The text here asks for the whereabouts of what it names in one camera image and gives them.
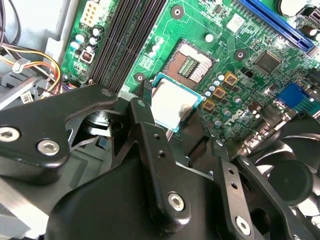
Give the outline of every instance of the blue connector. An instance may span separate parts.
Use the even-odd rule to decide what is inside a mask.
[[[307,39],[301,32],[291,27],[287,22],[285,22],[281,17],[279,17],[259,0],[238,1],[247,7],[252,13],[269,24],[270,27],[284,36],[289,42],[307,53],[310,57],[313,57],[319,51],[318,47],[315,46],[309,39]]]

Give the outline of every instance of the pcie slot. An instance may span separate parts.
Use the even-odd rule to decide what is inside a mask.
[[[152,28],[154,27],[162,9],[166,5],[166,0],[152,1],[151,6],[145,7],[143,15],[132,32],[132,41],[127,46],[127,51],[122,55],[116,72],[113,74],[112,82],[109,87],[118,93],[125,83],[134,62],[136,61],[141,49],[143,48]]]
[[[247,7],[252,13],[265,21],[270,27],[280,33],[299,49],[303,50],[311,57],[314,55],[314,48],[317,48],[317,46],[315,46],[302,33],[292,28],[287,22],[259,0],[238,0],[238,2]]]

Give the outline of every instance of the yellow wire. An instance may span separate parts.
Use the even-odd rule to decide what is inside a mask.
[[[58,84],[59,79],[61,77],[61,70],[60,70],[59,65],[56,63],[56,61],[53,60],[49,55],[47,55],[47,54],[45,54],[43,52],[40,52],[40,51],[20,50],[20,49],[11,48],[11,47],[7,46],[6,44],[3,44],[2,47],[4,49],[8,49],[8,50],[13,51],[13,52],[26,53],[26,54],[37,54],[37,55],[41,55],[41,56],[49,59],[55,65],[55,68],[56,68],[56,70],[58,72],[58,76],[57,76],[57,81],[55,81],[54,84],[47,91],[51,92],[56,87],[56,85]]]

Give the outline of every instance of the plastic clip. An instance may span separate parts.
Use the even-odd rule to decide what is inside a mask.
[[[25,58],[21,58],[19,60],[17,60],[13,66],[12,66],[12,71],[15,74],[20,74],[22,73],[22,71],[24,70],[25,66],[30,63],[31,61]]]

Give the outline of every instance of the silver screw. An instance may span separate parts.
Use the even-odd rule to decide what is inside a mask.
[[[0,142],[10,143],[20,138],[20,132],[9,126],[0,127]]]
[[[244,220],[242,217],[240,216],[236,216],[235,217],[235,223],[237,225],[237,227],[240,229],[240,231],[246,235],[246,236],[249,236],[250,233],[251,233],[251,230],[250,230],[250,226],[249,224],[246,222],[246,220]]]
[[[108,89],[101,89],[101,92],[103,95],[106,95],[107,97],[111,97],[112,93]]]
[[[217,139],[217,140],[215,140],[215,141],[216,141],[216,143],[219,144],[221,147],[224,145],[224,144],[222,143],[222,141],[220,141],[219,139]]]
[[[250,162],[246,159],[246,158],[242,158],[242,161],[246,164],[246,165],[250,165]]]
[[[184,200],[176,193],[170,193],[168,200],[171,207],[178,212],[181,212],[185,208]]]
[[[42,140],[37,148],[40,153],[47,156],[54,156],[60,151],[59,144],[52,140]]]
[[[145,103],[144,103],[142,100],[138,100],[138,104],[139,104],[140,106],[142,106],[142,107],[145,107],[145,106],[146,106]]]

